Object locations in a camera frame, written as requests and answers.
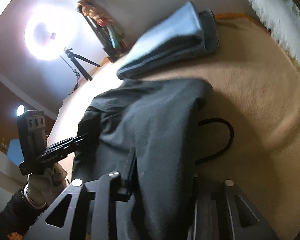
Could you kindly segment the left forearm dark sleeve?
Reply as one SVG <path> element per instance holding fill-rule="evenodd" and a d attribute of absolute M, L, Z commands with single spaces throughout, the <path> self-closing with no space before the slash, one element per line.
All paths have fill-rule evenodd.
<path fill-rule="evenodd" d="M 0 239 L 23 239 L 47 207 L 47 203 L 32 205 L 26 198 L 25 187 L 21 187 L 0 212 Z"/>

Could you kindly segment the left hand white glove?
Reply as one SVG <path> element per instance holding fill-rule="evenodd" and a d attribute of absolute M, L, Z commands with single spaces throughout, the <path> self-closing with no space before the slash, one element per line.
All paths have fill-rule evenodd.
<path fill-rule="evenodd" d="M 46 168 L 43 174 L 29 174 L 24 196 L 37 210 L 50 205 L 67 187 L 67 172 L 59 163 Z"/>

